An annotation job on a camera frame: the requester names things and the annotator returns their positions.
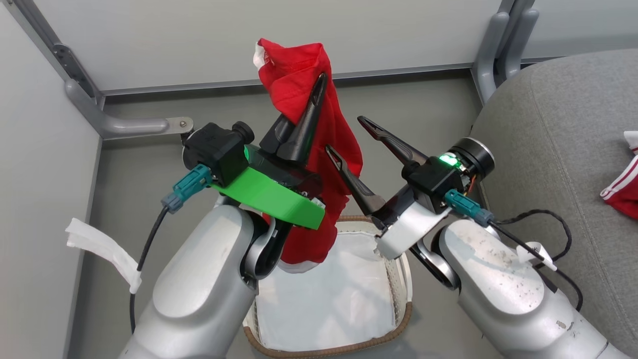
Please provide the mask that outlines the grey partition base rail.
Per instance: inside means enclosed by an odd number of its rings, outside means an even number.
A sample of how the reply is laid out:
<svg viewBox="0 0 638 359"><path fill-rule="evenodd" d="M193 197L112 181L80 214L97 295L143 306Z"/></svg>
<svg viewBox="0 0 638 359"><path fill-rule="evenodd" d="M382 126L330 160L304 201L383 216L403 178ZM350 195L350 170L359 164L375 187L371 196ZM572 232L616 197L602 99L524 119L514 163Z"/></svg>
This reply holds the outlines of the grey partition base rail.
<svg viewBox="0 0 638 359"><path fill-rule="evenodd" d="M335 73L332 78L338 86L359 86L379 84L383 82L405 82L410 80L429 80L438 77L466 76L470 73L472 63L439 64L433 66L398 68L373 71L351 71ZM226 95L235 92L263 92L264 86L258 79L230 80L198 84L162 85L145 88L103 89L105 97L134 96L189 96L204 93L221 93Z"/></svg>

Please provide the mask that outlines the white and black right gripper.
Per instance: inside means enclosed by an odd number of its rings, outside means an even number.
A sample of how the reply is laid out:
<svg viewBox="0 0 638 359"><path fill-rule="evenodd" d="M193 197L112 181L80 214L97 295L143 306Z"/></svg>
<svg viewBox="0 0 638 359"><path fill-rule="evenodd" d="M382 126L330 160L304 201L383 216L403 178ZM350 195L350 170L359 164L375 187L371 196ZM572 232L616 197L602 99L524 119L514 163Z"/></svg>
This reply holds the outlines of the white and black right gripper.
<svg viewBox="0 0 638 359"><path fill-rule="evenodd" d="M374 140L381 142L404 166L426 163L426 155L374 121L365 116L358 116L357 120ZM445 206L441 213L432 212L430 200L424 194L416 194L408 185L385 202L349 170L347 161L331 145L326 145L325 152L362 213L371 216L372 222L380 230L376 236L377 251L386 259L400 257L452 211L451 207Z"/></svg>

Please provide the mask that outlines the grey upholstered seat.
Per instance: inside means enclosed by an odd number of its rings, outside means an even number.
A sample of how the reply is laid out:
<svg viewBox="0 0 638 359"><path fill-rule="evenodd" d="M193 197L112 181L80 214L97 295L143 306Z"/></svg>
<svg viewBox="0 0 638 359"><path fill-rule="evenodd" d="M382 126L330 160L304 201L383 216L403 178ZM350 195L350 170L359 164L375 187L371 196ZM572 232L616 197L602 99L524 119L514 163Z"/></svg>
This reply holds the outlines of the grey upholstered seat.
<svg viewBox="0 0 638 359"><path fill-rule="evenodd" d="M638 359L638 219L600 197L634 154L638 48L536 63L506 80L471 131L495 170L481 182L500 220L531 209L561 216L572 233L558 268L584 295L581 314L616 348Z"/></svg>

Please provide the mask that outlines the red garment with white collar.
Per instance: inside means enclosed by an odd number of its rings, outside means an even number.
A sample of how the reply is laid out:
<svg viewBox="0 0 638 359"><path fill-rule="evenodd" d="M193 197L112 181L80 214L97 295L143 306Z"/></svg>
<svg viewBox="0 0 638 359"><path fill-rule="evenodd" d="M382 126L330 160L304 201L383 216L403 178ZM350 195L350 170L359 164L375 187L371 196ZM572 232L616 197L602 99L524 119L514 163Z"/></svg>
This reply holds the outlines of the red garment with white collar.
<svg viewBox="0 0 638 359"><path fill-rule="evenodd" d="M326 259L337 237L336 223L350 194L326 154L332 146L359 177L364 166L360 146L340 107L333 84L332 66L321 43L296 47L261 38L256 45L253 63L267 89L274 107L297 124L317 77L327 76L325 100L321 109L312 152L306 168L320 175L325 216L317 230L294 227L286 240L278 267L290 274L301 274L319 266Z"/></svg>

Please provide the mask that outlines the red garment with striped trim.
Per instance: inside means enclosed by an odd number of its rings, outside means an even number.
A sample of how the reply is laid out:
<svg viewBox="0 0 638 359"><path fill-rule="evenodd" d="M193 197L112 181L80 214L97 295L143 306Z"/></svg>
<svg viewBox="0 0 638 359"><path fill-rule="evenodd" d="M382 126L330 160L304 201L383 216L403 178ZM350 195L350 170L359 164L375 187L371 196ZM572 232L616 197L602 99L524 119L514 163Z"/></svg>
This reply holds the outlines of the red garment with striped trim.
<svg viewBox="0 0 638 359"><path fill-rule="evenodd" d="M634 157L624 171L600 193L613 209L638 221L638 131L625 131L624 138Z"/></svg>

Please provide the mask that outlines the grey partition corner post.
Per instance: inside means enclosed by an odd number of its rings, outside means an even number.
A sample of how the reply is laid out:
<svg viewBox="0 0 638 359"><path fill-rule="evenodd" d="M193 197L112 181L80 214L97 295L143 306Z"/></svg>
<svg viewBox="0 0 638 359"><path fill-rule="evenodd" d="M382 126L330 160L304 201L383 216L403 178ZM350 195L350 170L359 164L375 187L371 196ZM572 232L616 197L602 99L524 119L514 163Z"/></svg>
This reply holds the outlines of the grey partition corner post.
<svg viewBox="0 0 638 359"><path fill-rule="evenodd" d="M52 46L55 43L62 43L62 41L36 6L34 0L7 0L7 3L10 7L18 10L22 16L24 16L26 22L35 31L35 34L41 39L41 41L43 41L45 47L53 54ZM103 109L104 102L104 96L102 95L100 101L97 103L98 108Z"/></svg>

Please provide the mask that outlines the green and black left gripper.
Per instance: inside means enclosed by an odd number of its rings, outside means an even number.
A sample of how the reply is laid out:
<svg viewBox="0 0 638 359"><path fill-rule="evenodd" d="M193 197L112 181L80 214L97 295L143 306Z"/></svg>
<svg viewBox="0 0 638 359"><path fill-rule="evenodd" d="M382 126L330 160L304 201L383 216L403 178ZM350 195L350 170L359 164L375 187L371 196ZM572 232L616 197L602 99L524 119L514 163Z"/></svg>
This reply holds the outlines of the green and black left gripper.
<svg viewBox="0 0 638 359"><path fill-rule="evenodd" d="M284 161L307 165L325 99L327 80L326 73L317 77L296 126L284 114L278 116L259 143L262 150L276 154ZM312 230L320 227L325 215L321 205L269 177L267 171L276 166L257 146L246 145L244 155L249 166L239 177L225 187L215 182L210 186L272 218Z"/></svg>

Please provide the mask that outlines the grey double corner post bracket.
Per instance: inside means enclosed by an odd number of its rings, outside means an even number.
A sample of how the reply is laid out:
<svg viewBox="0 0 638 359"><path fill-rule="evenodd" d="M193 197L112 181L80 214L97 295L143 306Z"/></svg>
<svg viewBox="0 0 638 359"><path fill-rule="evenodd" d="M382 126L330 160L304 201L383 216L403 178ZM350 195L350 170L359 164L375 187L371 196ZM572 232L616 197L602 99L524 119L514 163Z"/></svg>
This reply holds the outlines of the grey double corner post bracket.
<svg viewBox="0 0 638 359"><path fill-rule="evenodd" d="M515 77L522 55L539 18L535 0L502 0L488 21L470 72L481 104L485 105L499 84Z"/></svg>

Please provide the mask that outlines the grey table leg frame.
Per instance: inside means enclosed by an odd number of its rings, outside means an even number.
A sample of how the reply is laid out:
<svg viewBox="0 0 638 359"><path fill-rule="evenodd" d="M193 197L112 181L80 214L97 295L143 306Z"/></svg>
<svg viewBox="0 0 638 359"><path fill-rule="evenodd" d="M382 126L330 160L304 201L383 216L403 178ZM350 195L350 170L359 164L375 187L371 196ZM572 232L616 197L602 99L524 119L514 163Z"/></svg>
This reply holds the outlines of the grey table leg frame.
<svg viewBox="0 0 638 359"><path fill-rule="evenodd" d="M104 140L188 134L194 130L189 117L123 120L103 112L75 80L66 80L64 91L71 104Z"/></svg>

